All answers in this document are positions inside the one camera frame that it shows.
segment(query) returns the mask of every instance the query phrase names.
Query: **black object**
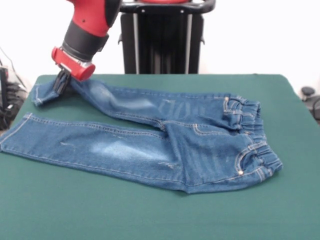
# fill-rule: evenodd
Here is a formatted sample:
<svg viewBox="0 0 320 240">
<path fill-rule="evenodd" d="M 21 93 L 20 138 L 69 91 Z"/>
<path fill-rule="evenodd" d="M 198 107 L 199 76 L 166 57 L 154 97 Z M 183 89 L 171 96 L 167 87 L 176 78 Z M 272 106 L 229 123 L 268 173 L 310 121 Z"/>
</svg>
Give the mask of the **black object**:
<svg viewBox="0 0 320 240">
<path fill-rule="evenodd" d="M 18 83 L 8 82 L 8 70 L 0 68 L 1 107 L 0 131 L 8 130 L 23 105 L 27 92 Z"/>
<path fill-rule="evenodd" d="M 7 101 L 7 82 L 8 82 L 8 69 L 0 67 L 0 81 L 1 81 L 1 108 L 6 109 L 8 106 Z"/>
<path fill-rule="evenodd" d="M 303 94 L 303 102 L 308 108 L 313 118 L 320 124 L 320 95 L 315 94 L 315 90 L 312 87 L 303 87 L 301 89 Z"/>
<path fill-rule="evenodd" d="M 69 55 L 83 62 L 90 62 L 93 56 L 105 46 L 108 38 L 108 34 L 104 37 L 95 36 L 71 21 L 64 36 L 62 48 Z"/>
<path fill-rule="evenodd" d="M 120 41 L 125 73 L 197 74 L 202 14 L 212 11 L 215 3 L 122 3 Z"/>
</svg>

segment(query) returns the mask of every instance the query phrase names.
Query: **stitching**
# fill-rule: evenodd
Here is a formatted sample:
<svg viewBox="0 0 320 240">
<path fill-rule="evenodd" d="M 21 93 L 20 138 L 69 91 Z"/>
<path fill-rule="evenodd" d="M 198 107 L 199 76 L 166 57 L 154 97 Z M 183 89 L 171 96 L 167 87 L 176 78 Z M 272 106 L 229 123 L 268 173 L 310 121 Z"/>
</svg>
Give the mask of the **stitching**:
<svg viewBox="0 0 320 240">
<path fill-rule="evenodd" d="M 181 125 L 181 126 L 188 127 L 188 128 L 192 128 L 193 127 L 193 124 L 191 124 L 191 123 L 183 123 L 183 122 L 174 121 L 174 120 L 167 120 L 167 121 L 164 121 L 162 123 L 163 124 L 177 124 L 177 125 Z"/>
<path fill-rule="evenodd" d="M 44 119 L 40 119 L 34 116 L 30 116 L 30 119 L 32 119 L 33 121 L 42 123 L 42 124 L 51 124 L 51 125 L 56 125 L 56 126 L 75 126 L 75 127 L 84 127 L 84 128 L 91 128 L 91 129 L 98 129 L 104 132 L 109 132 L 109 133 L 117 133 L 117 134 L 123 134 L 123 135 L 149 135 L 149 136 L 153 136 L 165 141 L 170 142 L 170 139 L 168 138 L 164 138 L 161 137 L 159 135 L 156 135 L 154 133 L 151 132 L 145 132 L 145 131 L 131 131 L 131 130 L 121 130 L 118 128 L 113 128 L 113 127 L 108 127 L 108 126 L 101 126 L 98 124 L 94 124 L 94 123 L 82 123 L 82 122 L 56 122 L 56 121 L 52 121 L 52 120 L 44 120 Z"/>
<path fill-rule="evenodd" d="M 105 85 L 106 88 L 117 91 L 118 93 L 124 95 L 125 93 L 132 94 L 142 94 L 142 95 L 150 95 L 150 96 L 160 96 L 160 97 L 180 97 L 186 99 L 224 99 L 224 96 L 214 96 L 212 94 L 205 93 L 195 93 L 194 95 L 186 95 L 185 93 L 160 93 L 160 92 L 147 92 L 141 91 L 141 89 L 124 89 L 122 87 L 108 86 Z"/>
<path fill-rule="evenodd" d="M 243 149 L 235 158 L 235 163 L 234 163 L 234 167 L 235 169 L 237 170 L 237 172 L 239 171 L 242 171 L 241 167 L 240 167 L 240 164 L 241 164 L 241 161 L 242 159 L 248 154 L 250 153 L 251 150 L 246 147 L 245 149 Z"/>
<path fill-rule="evenodd" d="M 36 86 L 36 88 L 35 88 L 35 99 L 36 99 L 39 103 L 43 104 L 42 100 L 39 98 L 39 91 L 38 91 L 38 89 L 39 89 L 39 86 Z"/>
<path fill-rule="evenodd" d="M 260 175 L 259 171 L 257 170 L 256 173 L 259 175 L 260 183 L 262 183 L 262 182 L 263 182 L 263 178 L 262 178 L 262 176 Z"/>
<path fill-rule="evenodd" d="M 151 121 L 151 122 L 155 122 L 155 123 L 160 125 L 160 129 L 161 130 L 163 130 L 163 131 L 166 130 L 166 127 L 164 126 L 164 124 L 160 120 L 155 119 L 155 118 L 150 118 L 150 117 L 140 116 L 140 115 L 134 115 L 134 114 L 130 114 L 130 113 L 122 113 L 122 112 L 113 113 L 112 111 L 109 111 L 109 110 L 105 110 L 105 111 L 107 113 L 109 113 L 110 115 L 115 114 L 115 115 L 118 115 L 118 116 L 126 116 L 126 117 L 133 118 L 133 119 L 142 119 L 142 120 L 148 120 L 148 121 Z"/>
<path fill-rule="evenodd" d="M 14 130 L 12 133 L 10 133 L 8 136 L 6 136 L 1 142 L 0 142 L 0 145 L 2 145 L 4 143 L 5 140 L 7 140 L 8 138 L 10 138 L 12 135 L 16 134 L 21 128 L 23 125 L 25 125 L 25 123 L 30 119 L 32 113 L 30 113 L 26 119 L 21 123 L 21 125 L 16 129 Z"/>
<path fill-rule="evenodd" d="M 261 167 L 255 169 L 255 170 L 253 170 L 253 171 L 251 171 L 251 172 L 245 173 L 245 174 L 240 175 L 240 176 L 225 178 L 225 179 L 221 179 L 221 180 L 218 180 L 218 181 L 200 183 L 200 184 L 196 184 L 196 185 L 188 185 L 188 184 L 186 184 L 185 182 L 179 181 L 179 180 L 169 180 L 169 179 L 162 179 L 162 178 L 152 178 L 152 177 L 139 176 L 139 175 L 135 175 L 135 174 L 128 173 L 128 172 L 110 170 L 110 169 L 106 169 L 106 168 L 103 168 L 103 167 L 94 167 L 94 166 L 87 166 L 87 165 L 83 165 L 83 164 L 79 164 L 79 163 L 63 162 L 63 161 L 58 161 L 58 160 L 52 160 L 52 159 L 46 158 L 46 157 L 39 157 L 39 156 L 35 156 L 35 155 L 32 155 L 32 154 L 26 154 L 26 153 L 17 152 L 17 151 L 15 151 L 15 150 L 9 150 L 9 149 L 7 149 L 7 150 L 8 150 L 9 152 L 11 151 L 12 153 L 16 153 L 16 154 L 18 154 L 18 155 L 29 156 L 29 157 L 33 157 L 33 158 L 36 158 L 36 159 L 43 159 L 43 160 L 47 160 L 47 161 L 50 161 L 50 162 L 53 162 L 53 163 L 61 163 L 61 164 L 67 163 L 67 164 L 69 164 L 70 166 L 81 166 L 81 167 L 86 167 L 86 168 L 88 168 L 88 169 L 104 170 L 104 171 L 106 171 L 106 172 L 120 173 L 120 174 L 135 176 L 135 177 L 139 177 L 139 178 L 143 178 L 143 179 L 149 179 L 149 180 L 160 180 L 160 181 L 167 181 L 167 182 L 176 182 L 176 183 L 181 183 L 181 184 L 183 184 L 183 185 L 185 185 L 185 186 L 187 186 L 187 187 L 191 187 L 191 188 L 192 188 L 192 187 L 201 186 L 201 185 L 216 184 L 216 183 L 220 183 L 220 182 L 231 181 L 231 180 L 234 180 L 234 179 L 237 179 L 237 178 L 241 178 L 241 177 L 244 177 L 244 176 L 248 176 L 248 175 L 254 174 L 254 173 L 257 172 L 260 168 L 262 168 L 262 166 L 261 166 Z"/>
<path fill-rule="evenodd" d="M 257 173 L 258 173 L 258 172 L 260 172 L 260 173 L 261 173 L 261 176 L 262 176 L 262 181 L 261 181 L 261 182 L 263 182 L 263 181 L 266 179 L 265 173 L 262 171 L 262 169 L 261 169 L 261 168 L 258 168 Z"/>
<path fill-rule="evenodd" d="M 229 134 L 223 133 L 223 132 L 219 132 L 219 131 L 208 131 L 208 132 L 204 132 L 198 129 L 198 125 L 197 124 L 193 124 L 193 129 L 195 131 L 196 134 L 201 135 L 201 136 L 205 136 L 205 135 L 225 135 L 225 136 L 229 136 Z"/>
</svg>

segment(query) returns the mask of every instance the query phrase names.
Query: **jeans seam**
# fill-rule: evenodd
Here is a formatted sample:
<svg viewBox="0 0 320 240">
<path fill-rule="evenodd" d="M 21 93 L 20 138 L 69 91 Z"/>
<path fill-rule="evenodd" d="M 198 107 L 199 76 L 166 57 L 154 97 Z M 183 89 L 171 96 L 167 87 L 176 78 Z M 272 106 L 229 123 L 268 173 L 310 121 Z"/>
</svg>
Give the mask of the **jeans seam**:
<svg viewBox="0 0 320 240">
<path fill-rule="evenodd" d="M 117 91 L 118 93 L 121 93 L 122 95 L 127 93 L 132 94 L 142 94 L 142 95 L 150 95 L 150 96 L 159 96 L 159 97 L 179 97 L 179 98 L 186 98 L 186 99 L 224 99 L 224 96 L 214 96 L 214 95 L 206 95 L 202 93 L 202 96 L 196 96 L 196 95 L 184 95 L 182 94 L 175 94 L 175 93 L 155 93 L 155 92 L 148 92 L 148 91 L 137 91 L 137 90 L 130 90 L 130 89 L 122 89 L 121 87 L 112 87 L 113 90 Z"/>
<path fill-rule="evenodd" d="M 223 133 L 223 132 L 219 132 L 219 131 L 208 131 L 208 132 L 204 132 L 198 129 L 198 125 L 195 123 L 193 124 L 193 130 L 197 135 L 200 136 L 205 136 L 205 135 L 224 135 L 224 136 L 229 136 L 229 134 Z"/>
<path fill-rule="evenodd" d="M 144 131 L 135 132 L 135 131 L 130 131 L 130 130 L 121 130 L 121 129 L 117 129 L 117 128 L 113 128 L 113 127 L 106 127 L 106 126 L 97 125 L 94 123 L 55 122 L 52 120 L 43 120 L 43 119 L 31 116 L 31 115 L 29 116 L 29 118 L 35 122 L 42 123 L 42 124 L 51 124 L 51 125 L 56 125 L 56 126 L 84 127 L 84 128 L 98 129 L 98 130 L 102 130 L 102 131 L 108 132 L 108 133 L 119 133 L 119 134 L 123 134 L 123 135 L 131 135 L 131 136 L 149 135 L 149 136 L 153 136 L 153 137 L 170 142 L 170 139 L 163 138 L 161 136 L 158 136 L 158 135 L 150 133 L 150 132 L 144 132 Z"/>
<path fill-rule="evenodd" d="M 37 103 L 43 104 L 43 101 L 39 98 L 39 85 L 35 88 L 35 100 Z"/>
<path fill-rule="evenodd" d="M 256 171 L 256 173 L 259 175 L 260 178 L 260 182 L 262 183 L 264 181 L 262 175 L 260 174 L 260 169 L 258 168 L 258 170 Z"/>
<path fill-rule="evenodd" d="M 2 148 L 2 144 L 10 137 L 12 137 L 14 134 L 16 134 L 25 124 L 26 122 L 30 119 L 31 113 L 26 117 L 26 119 L 14 130 L 12 133 L 10 133 L 8 136 L 6 136 L 2 141 L 0 141 L 0 146 Z"/>
<path fill-rule="evenodd" d="M 139 176 L 139 175 L 135 175 L 135 174 L 128 173 L 128 172 L 110 170 L 110 169 L 106 169 L 106 168 L 103 168 L 103 167 L 86 166 L 86 165 L 78 164 L 78 163 L 70 163 L 70 162 L 63 162 L 63 161 L 58 161 L 58 160 L 52 160 L 52 159 L 47 158 L 47 157 L 39 157 L 39 156 L 35 156 L 35 155 L 32 155 L 32 154 L 26 154 L 26 153 L 22 153 L 22 152 L 17 152 L 17 151 L 12 150 L 12 149 L 7 149 L 7 150 L 10 151 L 10 152 L 12 152 L 12 153 L 16 153 L 16 154 L 18 154 L 18 155 L 23 155 L 23 156 L 25 156 L 25 157 L 33 157 L 33 158 L 36 158 L 36 159 L 44 159 L 44 160 L 48 160 L 48 161 L 53 162 L 53 163 L 62 163 L 62 164 L 63 164 L 63 163 L 67 163 L 67 164 L 69 164 L 69 165 L 81 166 L 81 167 L 86 167 L 86 168 L 89 168 L 89 169 L 105 170 L 105 171 L 107 171 L 107 172 L 114 172 L 114 173 L 126 174 L 126 175 L 135 176 L 135 177 L 143 178 L 143 179 L 160 180 L 160 181 L 181 183 L 181 184 L 183 184 L 183 185 L 185 185 L 185 186 L 187 186 L 187 187 L 190 187 L 190 188 L 198 187 L 198 186 L 201 186 L 201 185 L 216 184 L 216 183 L 220 183 L 220 182 L 224 182 L 224 181 L 234 180 L 234 179 L 237 179 L 237 178 L 241 178 L 241 177 L 244 177 L 244 176 L 248 176 L 248 175 L 254 174 L 254 173 L 257 172 L 259 169 L 262 168 L 262 166 L 260 166 L 259 168 L 256 168 L 255 170 L 253 170 L 253 171 L 251 171 L 251 172 L 248 172 L 248 173 L 245 173 L 245 174 L 239 175 L 239 176 L 229 177 L 229 178 L 220 179 L 220 180 L 212 181 L 212 182 L 205 182 L 205 183 L 200 183 L 200 184 L 195 184 L 195 185 L 188 185 L 188 184 L 186 184 L 185 182 L 179 181 L 179 180 L 170 180 L 170 179 L 151 178 L 151 177 Z"/>
<path fill-rule="evenodd" d="M 156 119 L 156 118 L 151 118 L 151 117 L 146 117 L 146 116 L 141 116 L 141 115 L 135 115 L 135 114 L 130 114 L 130 113 L 112 113 L 111 111 L 109 110 L 106 110 L 106 112 L 108 113 L 111 113 L 111 114 L 115 114 L 115 115 L 119 115 L 119 116 L 126 116 L 126 117 L 130 117 L 130 118 L 134 118 L 134 119 L 142 119 L 142 120 L 148 120 L 148 121 L 151 121 L 151 122 L 154 122 L 154 123 L 157 123 L 159 124 L 160 126 L 160 129 L 165 131 L 166 130 L 166 127 L 165 125 L 163 124 L 163 122 L 161 122 L 160 120 Z"/>
</svg>

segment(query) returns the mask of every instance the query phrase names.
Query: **jeans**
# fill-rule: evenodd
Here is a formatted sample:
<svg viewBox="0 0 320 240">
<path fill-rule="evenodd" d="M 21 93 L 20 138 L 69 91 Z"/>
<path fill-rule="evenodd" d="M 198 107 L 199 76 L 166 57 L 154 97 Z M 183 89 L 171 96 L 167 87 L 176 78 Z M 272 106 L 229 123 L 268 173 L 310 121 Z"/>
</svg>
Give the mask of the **jeans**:
<svg viewBox="0 0 320 240">
<path fill-rule="evenodd" d="M 34 86 L 36 106 L 60 98 L 53 85 Z M 153 129 L 28 112 L 0 137 L 0 150 L 188 194 L 248 188 L 283 168 L 267 143 L 257 101 L 230 93 L 115 87 L 93 79 L 72 79 L 70 86 L 102 113 Z"/>
</svg>

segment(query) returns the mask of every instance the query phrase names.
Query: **green table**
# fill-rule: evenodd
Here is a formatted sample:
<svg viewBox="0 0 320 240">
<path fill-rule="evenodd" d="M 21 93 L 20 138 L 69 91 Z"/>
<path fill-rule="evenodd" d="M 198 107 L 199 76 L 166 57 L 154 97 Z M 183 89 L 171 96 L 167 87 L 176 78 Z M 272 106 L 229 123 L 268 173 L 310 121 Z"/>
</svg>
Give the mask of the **green table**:
<svg viewBox="0 0 320 240">
<path fill-rule="evenodd" d="M 258 100 L 268 142 L 284 168 L 244 190 L 187 195 L 0 153 L 0 240 L 320 239 L 320 129 L 284 77 L 94 77 L 119 86 L 232 92 Z M 53 78 L 41 76 L 37 83 Z M 44 108 L 35 108 L 29 97 L 15 123 L 26 112 L 129 126 L 78 96 Z"/>
</svg>

